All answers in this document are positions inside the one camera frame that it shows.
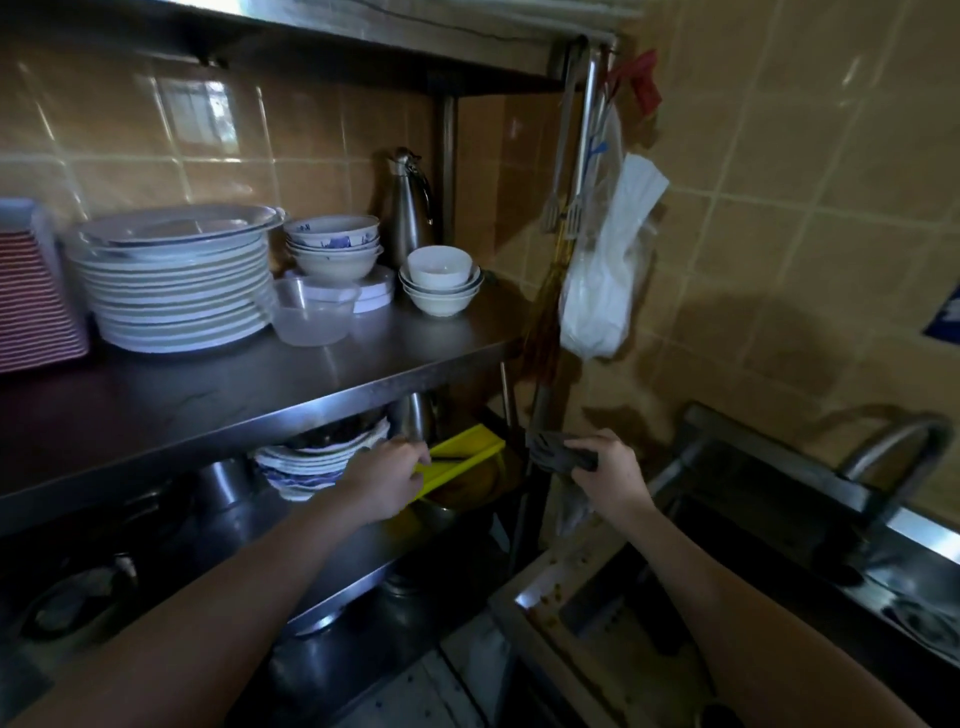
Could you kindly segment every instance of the stainless steel shelf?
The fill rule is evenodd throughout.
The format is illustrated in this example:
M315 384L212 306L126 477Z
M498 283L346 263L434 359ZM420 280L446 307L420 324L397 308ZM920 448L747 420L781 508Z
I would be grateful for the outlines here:
M87 359L0 381L0 535L430 389L518 353L527 303L488 284L433 319L409 301L333 346L271 331L210 352Z

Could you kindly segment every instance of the right hand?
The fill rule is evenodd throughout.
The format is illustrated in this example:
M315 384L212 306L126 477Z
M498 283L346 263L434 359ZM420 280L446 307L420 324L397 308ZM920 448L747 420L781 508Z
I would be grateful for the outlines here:
M639 510L656 510L643 474L636 462L636 454L611 430L602 429L591 437L567 440L568 448L588 449L599 455L593 473L574 468L573 481L584 489L597 513L611 523L629 518Z

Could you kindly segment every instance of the clear plastic bowl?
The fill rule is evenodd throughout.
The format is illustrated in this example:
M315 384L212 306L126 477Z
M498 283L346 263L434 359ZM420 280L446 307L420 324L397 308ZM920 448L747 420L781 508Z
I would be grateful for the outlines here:
M275 280L270 317L280 341L294 347L322 347L345 338L360 288L314 276Z

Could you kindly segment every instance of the white bowl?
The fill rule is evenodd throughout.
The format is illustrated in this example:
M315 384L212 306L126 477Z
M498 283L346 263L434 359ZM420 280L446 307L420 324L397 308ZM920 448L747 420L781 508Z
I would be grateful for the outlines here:
M344 249L372 242L379 225L373 215L322 215L293 220L283 229L310 248Z
M373 270L377 257L383 248L377 246L371 251L358 254L320 253L305 255L294 252L298 267L311 276L325 276L332 280L360 280Z
M380 244L380 238L376 237L371 242L364 245L358 245L355 248L311 248L308 245L287 241L287 249L291 253L303 253L305 255L357 255L365 251L371 251Z
M479 266L474 265L473 269L470 271L467 282L463 285L458 285L455 288L447 288L446 290L434 290L430 288L424 288L421 285L416 285L412 280L410 280L410 271L407 270L406 264L400 267L398 274L400 282L406 286L409 286L410 288L413 288L415 291L419 293L428 293L441 296L456 296L462 293L467 293L471 289L480 285L483 279L483 271L480 270Z
M406 285L403 286L403 290L407 296L410 297L410 300L414 302L414 305L423 311L423 313L428 316L445 318L446 316L458 314L469 306L473 297L477 295L477 291L480 290L480 287L478 286L470 293L461 296L431 296L429 294L419 293Z
M407 255L410 280L421 288L445 291L467 282L473 258L449 245L428 245Z

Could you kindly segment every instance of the stack of blue plates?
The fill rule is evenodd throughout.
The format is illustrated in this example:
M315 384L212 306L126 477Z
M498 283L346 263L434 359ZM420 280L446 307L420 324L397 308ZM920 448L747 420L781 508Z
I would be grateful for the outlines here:
M284 446L260 448L253 460L286 500L309 500L317 491L333 485L360 448L371 448L387 438L390 424L380 420L372 429L346 443L325 448L293 449Z

